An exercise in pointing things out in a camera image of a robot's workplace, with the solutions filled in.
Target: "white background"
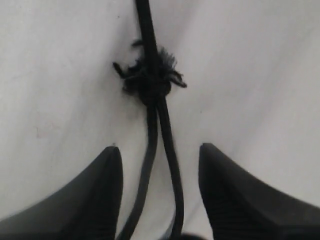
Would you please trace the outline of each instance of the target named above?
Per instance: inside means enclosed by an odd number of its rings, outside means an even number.
[[[168,96],[185,232],[212,238],[198,189],[211,142],[266,183],[320,206],[320,1],[151,0],[159,45],[187,89]],[[136,196],[145,109],[112,61],[132,62],[133,0],[0,0],[0,218],[41,201],[113,143],[123,160],[118,229]],[[162,142],[133,240],[174,211]]]

